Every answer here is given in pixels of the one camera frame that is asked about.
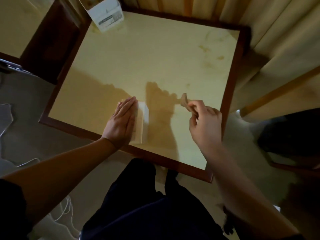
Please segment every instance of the leg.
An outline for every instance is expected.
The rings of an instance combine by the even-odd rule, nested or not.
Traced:
[[[214,219],[204,205],[187,190],[179,185],[176,180],[178,172],[168,170],[164,189],[166,196],[171,198],[176,206],[177,214],[188,218],[199,229],[208,236],[217,237],[223,234],[221,227],[214,222]]]
[[[101,208],[83,229],[88,232],[97,225],[105,226],[120,216],[163,197],[156,192],[155,175],[153,164],[139,158],[132,159],[110,186]]]

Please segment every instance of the brown table frame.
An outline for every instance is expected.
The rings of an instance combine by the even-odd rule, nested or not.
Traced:
[[[150,15],[154,17],[159,17],[159,18],[166,18],[166,19],[171,19],[171,20],[177,20],[177,21],[182,21],[182,22],[189,22],[189,23],[194,23],[194,24],[200,24],[200,25],[206,25],[206,26],[211,26],[211,27],[216,27],[216,28],[225,28],[225,29],[231,29],[231,30],[239,30],[239,38],[238,42],[235,48],[234,52],[234,57],[232,60],[230,72],[229,72],[229,77],[227,80],[226,84],[226,89],[222,98],[222,104],[220,111],[222,113],[222,134],[224,132],[224,129],[226,127],[226,122],[229,114],[229,109],[230,109],[230,104],[232,101],[232,96],[237,80],[237,68],[240,63],[240,60],[242,58],[243,52],[244,52],[244,47],[249,47],[248,42],[250,42],[250,28],[248,27],[243,27],[239,25],[231,25],[231,24],[223,24],[223,23],[217,23],[213,22],[210,20],[201,20],[201,19],[195,19],[192,17],[185,17],[185,16],[178,16],[178,15],[173,15],[173,14],[166,14],[162,12],[154,12],[154,11],[148,11],[148,10],[143,10],[143,9],[132,9],[129,7],[123,7],[123,11],[127,12],[134,12],[138,14],[143,14],[143,15]],[[58,96],[58,93],[60,91],[60,88],[69,72],[69,69],[73,63],[73,60],[78,52],[78,49],[87,33],[87,30],[90,26],[91,20],[86,20],[82,26],[80,27],[80,34],[74,43],[74,47],[69,55],[69,57],[66,60],[66,63],[64,64],[59,76],[58,76],[58,84],[55,86],[51,97],[48,101],[48,104],[46,108],[44,109],[44,112],[42,113],[42,116],[40,117],[39,122],[48,125],[50,127],[59,129],[61,131],[64,131],[66,133],[75,135],[77,137],[81,138],[87,138],[91,139],[93,141],[98,140],[101,135],[96,134],[94,132],[81,129],[79,127],[64,123],[62,121],[53,119],[49,117],[50,110],[54,104],[54,101],[56,97]],[[126,145],[121,148],[122,151],[130,153],[134,155],[135,157],[140,157],[143,159],[146,159],[154,164],[166,167],[168,169],[173,169],[176,170],[180,173],[186,174],[188,176],[206,181],[211,183],[213,179],[213,173],[210,171],[208,164],[205,168],[205,170],[187,165],[185,163],[158,155],[156,153],[152,153],[140,148],[137,148],[132,145]]]

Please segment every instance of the cream table surface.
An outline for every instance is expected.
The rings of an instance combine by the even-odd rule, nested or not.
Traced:
[[[136,96],[149,127],[147,143],[134,146],[205,169],[180,97],[220,109],[238,35],[131,12],[104,33],[92,23],[49,117],[102,134],[117,102]]]

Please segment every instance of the forearm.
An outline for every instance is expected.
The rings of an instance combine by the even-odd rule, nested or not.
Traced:
[[[3,178],[22,188],[26,215],[36,224],[114,152],[112,143],[102,138]]]
[[[209,149],[203,154],[230,212],[253,226],[267,239],[280,239],[298,233],[244,175],[226,149]]]

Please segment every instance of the person's left hand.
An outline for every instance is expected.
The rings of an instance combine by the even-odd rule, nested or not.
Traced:
[[[135,111],[138,109],[136,97],[119,102],[118,106],[106,124],[102,138],[108,139],[116,149],[128,145],[134,130]]]

